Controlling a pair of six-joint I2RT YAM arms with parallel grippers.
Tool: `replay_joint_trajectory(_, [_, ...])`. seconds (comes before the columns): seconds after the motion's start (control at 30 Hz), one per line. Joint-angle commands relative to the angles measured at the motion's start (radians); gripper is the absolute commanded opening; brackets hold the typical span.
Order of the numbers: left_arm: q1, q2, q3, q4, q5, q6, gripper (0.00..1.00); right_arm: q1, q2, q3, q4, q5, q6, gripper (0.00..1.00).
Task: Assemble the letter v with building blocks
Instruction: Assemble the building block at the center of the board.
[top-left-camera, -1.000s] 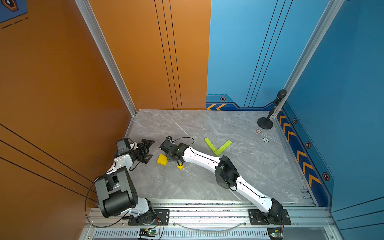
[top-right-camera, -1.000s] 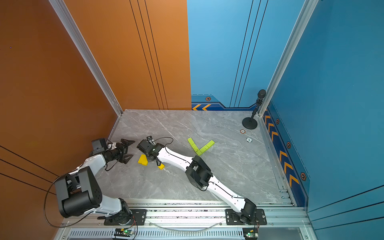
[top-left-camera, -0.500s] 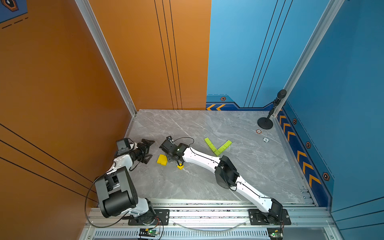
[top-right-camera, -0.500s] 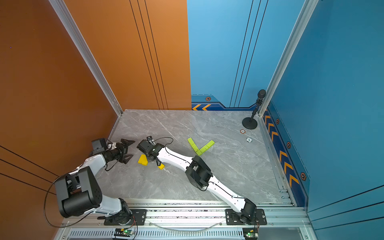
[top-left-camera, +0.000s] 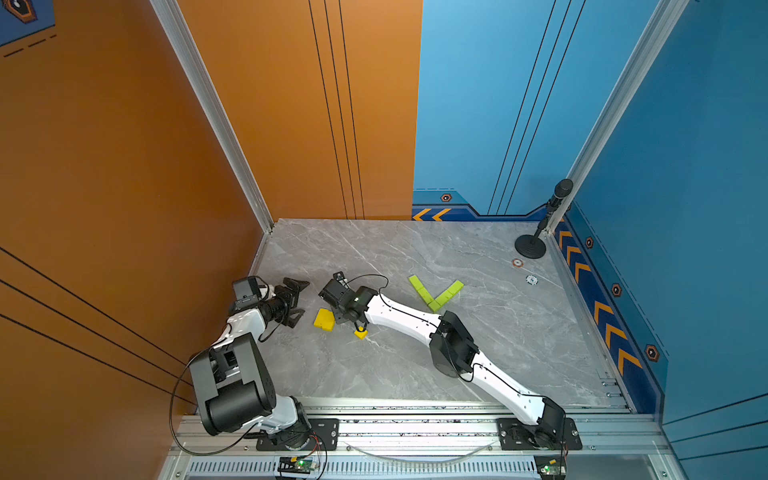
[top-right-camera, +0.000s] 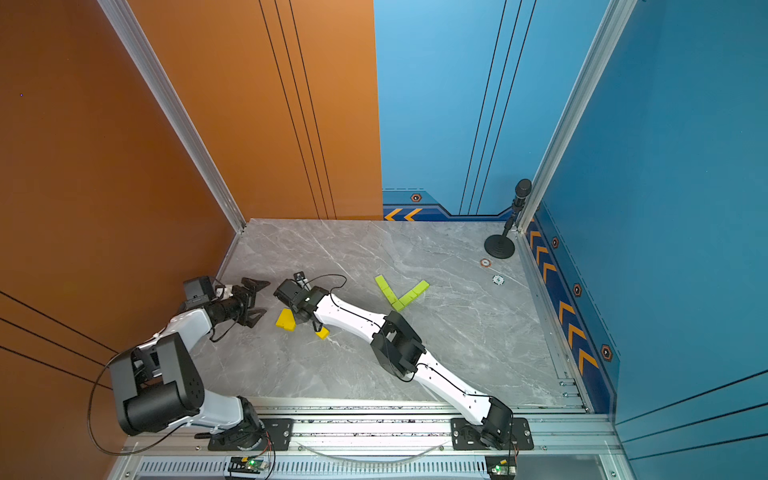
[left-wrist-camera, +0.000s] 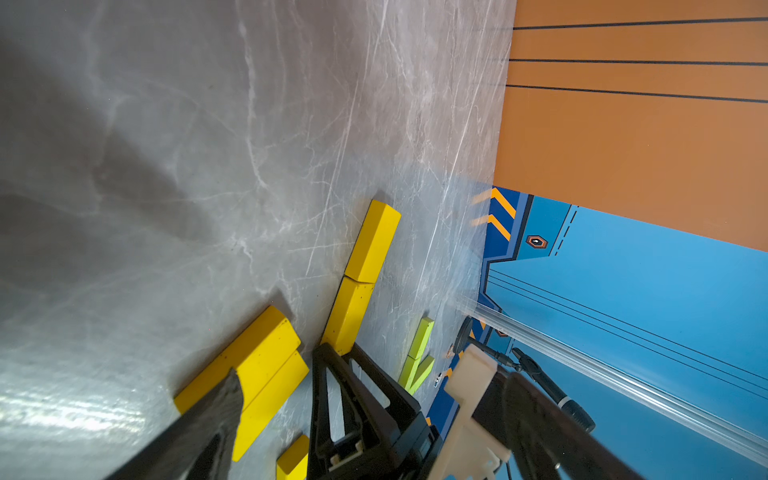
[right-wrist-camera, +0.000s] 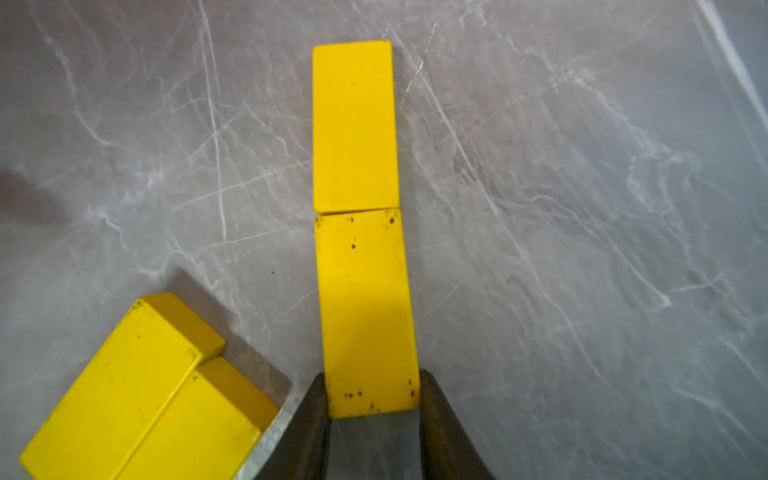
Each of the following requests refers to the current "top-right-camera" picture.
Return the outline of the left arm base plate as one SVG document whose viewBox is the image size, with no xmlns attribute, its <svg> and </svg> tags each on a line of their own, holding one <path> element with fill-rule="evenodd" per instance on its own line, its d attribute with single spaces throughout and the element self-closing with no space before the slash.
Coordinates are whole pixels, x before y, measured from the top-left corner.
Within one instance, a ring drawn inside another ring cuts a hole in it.
<svg viewBox="0 0 768 480">
<path fill-rule="evenodd" d="M 244 420 L 236 427 L 212 434 L 209 451 L 256 451 L 271 447 L 276 452 L 287 451 L 293 435 L 294 421 L 290 418 L 267 418 L 256 422 Z"/>
</svg>

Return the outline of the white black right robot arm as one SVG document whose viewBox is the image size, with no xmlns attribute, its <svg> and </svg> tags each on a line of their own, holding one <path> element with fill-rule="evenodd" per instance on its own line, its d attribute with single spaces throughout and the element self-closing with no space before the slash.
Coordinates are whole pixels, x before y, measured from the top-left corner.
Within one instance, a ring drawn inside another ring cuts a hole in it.
<svg viewBox="0 0 768 480">
<path fill-rule="evenodd" d="M 492 449 L 509 449 L 513 411 L 445 367 L 397 311 L 374 313 L 354 306 L 321 287 L 306 289 L 287 280 L 274 296 L 300 321 L 337 327 L 366 341 L 380 366 L 396 379 L 415 381 L 453 406 L 474 427 L 479 441 Z"/>
</svg>

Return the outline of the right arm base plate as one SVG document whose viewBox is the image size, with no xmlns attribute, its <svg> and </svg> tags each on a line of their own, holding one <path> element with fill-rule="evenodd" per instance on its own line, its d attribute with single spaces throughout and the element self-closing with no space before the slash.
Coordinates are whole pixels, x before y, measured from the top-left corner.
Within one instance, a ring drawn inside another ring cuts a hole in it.
<svg viewBox="0 0 768 480">
<path fill-rule="evenodd" d="M 450 420 L 451 440 L 454 450 L 513 450 L 530 451 L 535 448 L 529 422 L 514 417 L 511 422 L 497 428 L 472 425 L 461 417 Z"/>
</svg>

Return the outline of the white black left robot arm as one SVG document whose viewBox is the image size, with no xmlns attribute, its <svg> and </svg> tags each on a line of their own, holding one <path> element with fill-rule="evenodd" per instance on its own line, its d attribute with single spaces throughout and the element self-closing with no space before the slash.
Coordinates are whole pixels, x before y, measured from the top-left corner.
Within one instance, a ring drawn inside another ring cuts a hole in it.
<svg viewBox="0 0 768 480">
<path fill-rule="evenodd" d="M 210 276 L 185 281 L 185 300 L 166 327 L 115 355 L 104 368 L 125 434 L 198 427 L 211 451 L 269 448 L 267 429 L 253 405 L 242 396 L 207 390 L 190 355 L 201 339 L 216 338 L 221 323 L 254 327 L 265 313 L 256 298 L 268 285 L 248 277 L 234 285 Z"/>
</svg>

